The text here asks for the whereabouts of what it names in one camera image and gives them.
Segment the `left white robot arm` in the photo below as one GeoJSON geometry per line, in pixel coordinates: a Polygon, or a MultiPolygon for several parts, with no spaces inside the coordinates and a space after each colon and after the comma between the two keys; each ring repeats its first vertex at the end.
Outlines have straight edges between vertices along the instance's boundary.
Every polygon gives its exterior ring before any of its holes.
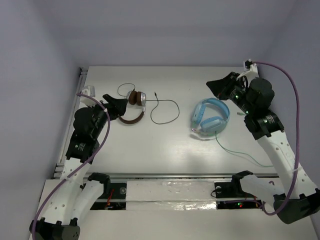
{"type": "Polygon", "coordinates": [[[106,103],[78,93],[85,107],[74,114],[73,133],[66,151],[60,182],[39,207],[29,230],[34,240],[77,240],[80,223],[99,197],[111,193],[110,176],[94,172],[87,180],[93,160],[107,138],[98,137],[110,130],[111,121],[123,116],[128,101],[103,95],[106,103]]]}

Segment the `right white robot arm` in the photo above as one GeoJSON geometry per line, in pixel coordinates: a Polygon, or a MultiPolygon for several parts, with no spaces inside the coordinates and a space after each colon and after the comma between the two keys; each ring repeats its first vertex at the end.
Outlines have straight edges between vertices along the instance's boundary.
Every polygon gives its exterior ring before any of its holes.
{"type": "Polygon", "coordinates": [[[260,77],[242,80],[231,72],[206,85],[217,99],[230,100],[245,113],[246,128],[269,157],[282,183],[282,187],[277,187],[246,170],[232,176],[231,192],[237,197],[255,196],[269,204],[273,214],[285,224],[317,213],[320,190],[300,165],[282,122],[269,108],[275,96],[271,83],[260,77]]]}

